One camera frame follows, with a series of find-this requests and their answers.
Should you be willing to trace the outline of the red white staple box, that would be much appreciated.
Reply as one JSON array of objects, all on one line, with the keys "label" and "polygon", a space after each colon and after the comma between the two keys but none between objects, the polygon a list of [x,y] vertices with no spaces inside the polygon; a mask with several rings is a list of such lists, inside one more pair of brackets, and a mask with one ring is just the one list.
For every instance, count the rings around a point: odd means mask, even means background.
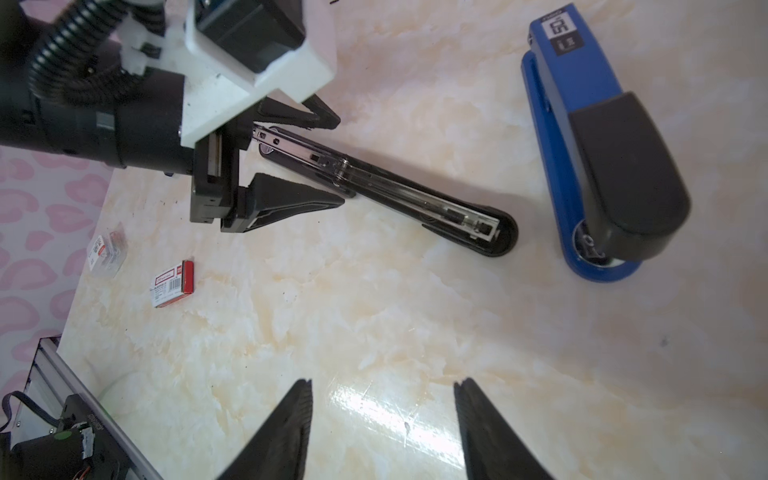
[{"label": "red white staple box", "polygon": [[166,307],[192,295],[194,291],[195,264],[192,260],[183,260],[152,280],[150,286],[152,306]]}]

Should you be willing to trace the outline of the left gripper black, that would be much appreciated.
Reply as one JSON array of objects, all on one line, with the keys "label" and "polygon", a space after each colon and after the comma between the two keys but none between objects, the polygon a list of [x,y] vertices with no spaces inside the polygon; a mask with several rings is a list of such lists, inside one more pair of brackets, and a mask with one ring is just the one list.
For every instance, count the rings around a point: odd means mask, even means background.
[{"label": "left gripper black", "polygon": [[184,80],[180,77],[149,78],[116,106],[115,138],[122,168],[192,178],[193,222],[210,223],[224,217],[222,232],[247,233],[345,203],[336,194],[264,173],[255,174],[247,187],[238,186],[234,193],[236,154],[250,145],[251,128],[258,122],[304,129],[333,130],[339,126],[341,118],[317,95],[301,103],[304,110],[265,97],[188,148],[180,144],[179,134],[183,93]]}]

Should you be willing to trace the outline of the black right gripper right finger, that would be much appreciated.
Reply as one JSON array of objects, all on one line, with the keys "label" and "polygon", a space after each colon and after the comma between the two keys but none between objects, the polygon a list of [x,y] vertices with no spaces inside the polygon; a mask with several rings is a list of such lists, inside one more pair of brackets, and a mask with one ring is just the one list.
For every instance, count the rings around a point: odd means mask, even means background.
[{"label": "black right gripper right finger", "polygon": [[472,378],[453,389],[468,479],[553,479]]}]

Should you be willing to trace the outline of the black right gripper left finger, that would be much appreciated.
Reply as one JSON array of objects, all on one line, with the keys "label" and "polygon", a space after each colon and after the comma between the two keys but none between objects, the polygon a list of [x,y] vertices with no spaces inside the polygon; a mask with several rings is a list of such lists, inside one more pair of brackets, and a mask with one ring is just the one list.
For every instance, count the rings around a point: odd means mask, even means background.
[{"label": "black right gripper left finger", "polygon": [[219,479],[303,479],[312,414],[312,381],[297,380]]}]

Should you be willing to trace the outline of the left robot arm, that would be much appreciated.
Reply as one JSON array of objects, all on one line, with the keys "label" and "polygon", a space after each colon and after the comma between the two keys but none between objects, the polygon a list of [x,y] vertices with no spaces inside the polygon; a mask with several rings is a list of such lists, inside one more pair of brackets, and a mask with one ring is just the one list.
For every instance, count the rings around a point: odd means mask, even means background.
[{"label": "left robot arm", "polygon": [[255,127],[332,130],[318,96],[336,69],[324,2],[73,1],[51,22],[1,5],[1,141],[191,179],[190,218],[246,233],[343,199],[258,173]]}]

